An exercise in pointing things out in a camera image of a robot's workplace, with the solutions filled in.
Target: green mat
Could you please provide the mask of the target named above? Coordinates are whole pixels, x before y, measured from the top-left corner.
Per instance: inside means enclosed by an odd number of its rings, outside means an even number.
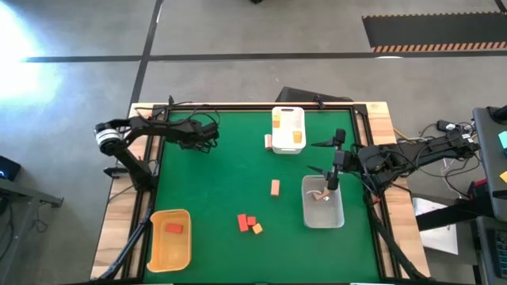
[[[177,114],[171,120],[187,115]],[[303,223],[301,180],[307,165],[330,169],[333,149],[309,146],[337,127],[353,138],[348,112],[306,112],[307,147],[298,155],[264,149],[271,112],[221,112],[219,145],[210,154],[164,149],[155,210],[183,208],[192,219],[192,261],[179,272],[146,270],[146,283],[377,282],[379,274],[361,183],[341,179],[345,225],[316,230]],[[271,180],[280,196],[271,197]],[[264,231],[240,233],[238,214],[257,217]],[[150,260],[149,249],[147,262]]]

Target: concrete floor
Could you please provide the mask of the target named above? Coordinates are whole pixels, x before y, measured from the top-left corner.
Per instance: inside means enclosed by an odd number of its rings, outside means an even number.
[[[23,165],[22,184],[65,196],[41,208],[50,224],[24,247],[12,283],[87,280],[114,161],[100,154],[96,123],[125,117],[138,63],[16,63],[22,56],[140,55],[154,0],[0,2],[0,155]],[[493,0],[166,0],[153,55],[369,51],[360,16],[496,10]],[[274,101],[283,86],[355,101],[387,101],[393,124],[417,135],[438,119],[468,121],[475,106],[504,105],[507,58],[335,59],[150,63],[141,102]],[[440,165],[428,167],[438,172]],[[456,177],[465,189],[481,169]],[[415,173],[416,193],[455,198]],[[473,283],[467,225],[459,256],[427,251],[438,280]]]

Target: red block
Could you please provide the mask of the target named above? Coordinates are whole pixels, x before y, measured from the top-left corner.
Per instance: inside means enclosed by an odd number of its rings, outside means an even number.
[[[255,217],[247,217],[246,218],[246,224],[248,226],[255,226],[255,224],[257,223]]]
[[[248,231],[248,223],[246,222],[246,214],[238,215],[239,231]]]
[[[175,233],[175,234],[181,234],[181,232],[183,232],[183,226],[182,225],[168,223],[168,224],[166,224],[166,232]]]

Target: metal stand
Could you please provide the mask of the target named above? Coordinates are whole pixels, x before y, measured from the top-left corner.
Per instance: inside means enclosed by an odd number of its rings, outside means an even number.
[[[465,222],[479,216],[494,218],[490,196],[481,196],[439,210],[416,216],[419,231]]]
[[[9,281],[11,269],[17,262],[17,250],[20,248],[20,245],[22,245],[25,235],[32,229],[34,215],[40,202],[49,203],[52,207],[61,207],[63,198],[54,197],[53,195],[26,188],[5,179],[0,179],[0,193],[2,193],[3,196],[13,199],[15,202],[24,204],[21,206],[24,214],[21,218],[16,219],[17,226],[14,227],[14,238],[0,266],[2,269],[0,270],[0,285],[3,285],[7,284]]]

